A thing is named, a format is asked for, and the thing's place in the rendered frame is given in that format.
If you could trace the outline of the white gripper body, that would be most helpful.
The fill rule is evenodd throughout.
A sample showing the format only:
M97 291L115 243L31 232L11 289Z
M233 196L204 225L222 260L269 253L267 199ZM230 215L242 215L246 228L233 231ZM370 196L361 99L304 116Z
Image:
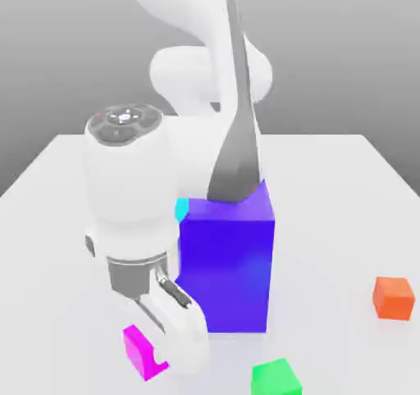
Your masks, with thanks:
M193 298L158 290L138 297L135 303L135 324L174 372L193 375L207 366L207 322Z

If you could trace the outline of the small magenta cube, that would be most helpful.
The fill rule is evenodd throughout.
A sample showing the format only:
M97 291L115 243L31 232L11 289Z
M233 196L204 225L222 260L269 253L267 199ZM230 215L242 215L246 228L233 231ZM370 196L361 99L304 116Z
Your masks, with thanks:
M169 367L166 361L155 360L154 346L135 325L124 328L123 337L126 355L145 382Z

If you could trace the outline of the small green cube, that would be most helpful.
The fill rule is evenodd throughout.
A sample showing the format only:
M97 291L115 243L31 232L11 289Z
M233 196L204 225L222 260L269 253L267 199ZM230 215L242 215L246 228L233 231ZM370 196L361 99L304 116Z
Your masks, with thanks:
M252 369L251 395L302 395L303 388L285 358Z

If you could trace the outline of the small cyan cube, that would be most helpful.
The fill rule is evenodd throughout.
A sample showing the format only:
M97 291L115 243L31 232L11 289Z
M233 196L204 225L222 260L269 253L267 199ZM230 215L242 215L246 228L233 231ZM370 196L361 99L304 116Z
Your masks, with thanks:
M178 198L176 201L175 215L177 221L180 223L189 212L189 199L188 198Z

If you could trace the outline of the small orange cube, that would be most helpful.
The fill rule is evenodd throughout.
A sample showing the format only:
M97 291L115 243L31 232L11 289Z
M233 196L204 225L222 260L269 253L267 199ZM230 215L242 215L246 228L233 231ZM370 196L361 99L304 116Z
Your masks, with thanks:
M380 319L409 321L415 301L406 278L376 277L372 302Z

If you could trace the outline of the large blue box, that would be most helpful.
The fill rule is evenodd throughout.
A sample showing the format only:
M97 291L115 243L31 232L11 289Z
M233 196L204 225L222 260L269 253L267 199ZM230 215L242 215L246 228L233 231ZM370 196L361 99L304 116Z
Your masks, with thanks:
M265 184L237 203L189 200L176 282L201 306L209 332L266 331L275 224Z

